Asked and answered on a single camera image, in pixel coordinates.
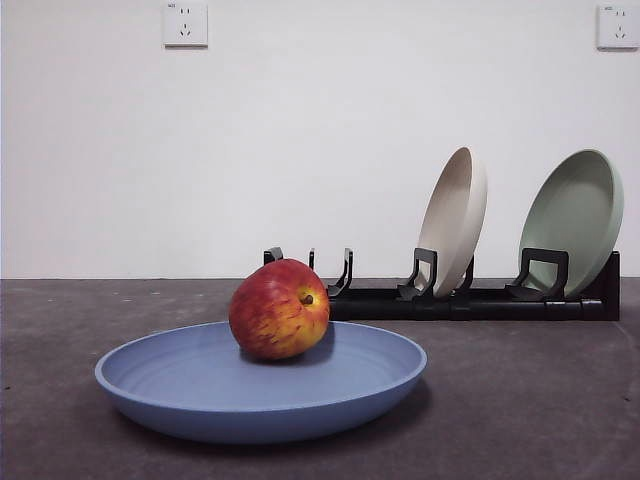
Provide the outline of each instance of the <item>outlet cover plate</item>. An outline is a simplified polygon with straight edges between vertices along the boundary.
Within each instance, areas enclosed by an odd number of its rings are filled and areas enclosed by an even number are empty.
[[[640,47],[640,5],[598,6],[599,49]]]
[[[169,2],[164,7],[165,47],[206,47],[208,9],[205,2]]]

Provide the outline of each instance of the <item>blue plate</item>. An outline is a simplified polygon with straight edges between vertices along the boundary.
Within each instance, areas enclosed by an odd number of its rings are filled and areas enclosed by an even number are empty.
[[[330,322],[297,357],[245,355],[228,322],[178,328],[126,343],[95,374],[135,422],[211,443],[278,443],[320,437],[388,411],[427,365],[411,340],[379,328]]]

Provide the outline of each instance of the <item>gray floor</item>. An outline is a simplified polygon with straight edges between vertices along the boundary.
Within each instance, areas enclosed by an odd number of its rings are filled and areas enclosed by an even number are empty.
[[[640,478],[640,279],[623,281],[618,323],[362,322],[417,341],[430,364],[394,410],[331,437],[203,445],[120,415],[98,358],[224,320],[237,285],[3,282],[2,478]]]

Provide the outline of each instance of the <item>apple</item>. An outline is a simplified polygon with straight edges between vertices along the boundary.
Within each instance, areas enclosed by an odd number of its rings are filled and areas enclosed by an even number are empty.
[[[313,347],[329,324],[329,297],[311,268],[291,258],[267,263],[231,298],[229,324],[254,357],[276,360]]]

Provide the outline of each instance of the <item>plastic holder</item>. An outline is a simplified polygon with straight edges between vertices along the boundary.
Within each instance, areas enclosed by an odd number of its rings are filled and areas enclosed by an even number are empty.
[[[309,254],[313,268],[315,251]],[[438,254],[424,248],[413,252],[413,271],[396,288],[351,288],[353,251],[345,249],[338,281],[327,287],[332,320],[609,320],[620,319],[620,254],[612,252],[596,279],[578,298],[564,298],[569,255],[559,250],[524,248],[520,273],[503,288],[472,288],[471,259],[460,286],[444,298],[433,296]],[[265,263],[282,259],[278,247],[265,250]],[[557,266],[556,279],[547,290],[524,286],[532,261]],[[430,265],[426,286],[418,288],[420,262]]]

